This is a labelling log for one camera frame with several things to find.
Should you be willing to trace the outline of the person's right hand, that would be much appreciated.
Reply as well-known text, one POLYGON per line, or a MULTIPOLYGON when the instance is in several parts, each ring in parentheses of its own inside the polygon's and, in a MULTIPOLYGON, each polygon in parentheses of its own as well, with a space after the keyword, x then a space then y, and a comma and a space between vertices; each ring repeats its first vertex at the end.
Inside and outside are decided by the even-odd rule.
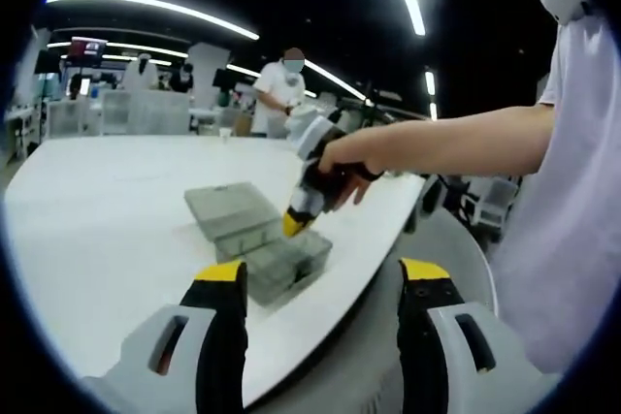
MULTIPOLYGON (((381 174, 387 168, 380 151, 371 140, 360 135, 349 136, 328 143, 318 164, 323 173, 330 173, 336 166, 361 163, 373 175, 381 174)), ((333 211, 340 209, 350 198, 358 205, 365 197, 371 182, 360 175, 350 175, 341 190, 333 211)))

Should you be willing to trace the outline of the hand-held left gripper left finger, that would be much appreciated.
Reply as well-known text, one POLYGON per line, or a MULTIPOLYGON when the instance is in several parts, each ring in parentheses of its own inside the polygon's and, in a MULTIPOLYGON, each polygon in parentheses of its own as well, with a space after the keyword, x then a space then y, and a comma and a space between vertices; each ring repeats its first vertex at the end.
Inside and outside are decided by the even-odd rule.
POLYGON ((83 383, 112 413, 241 413, 246 315, 245 262, 205 268, 179 303, 123 340, 115 365, 83 383))

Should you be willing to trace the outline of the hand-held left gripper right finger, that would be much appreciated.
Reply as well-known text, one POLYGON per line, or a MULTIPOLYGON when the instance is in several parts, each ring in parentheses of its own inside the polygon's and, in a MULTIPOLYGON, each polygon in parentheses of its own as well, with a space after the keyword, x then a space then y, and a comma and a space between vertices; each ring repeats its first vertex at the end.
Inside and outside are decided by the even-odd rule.
POLYGON ((493 311, 442 267, 403 258, 397 344, 406 413, 529 413, 559 384, 493 311))

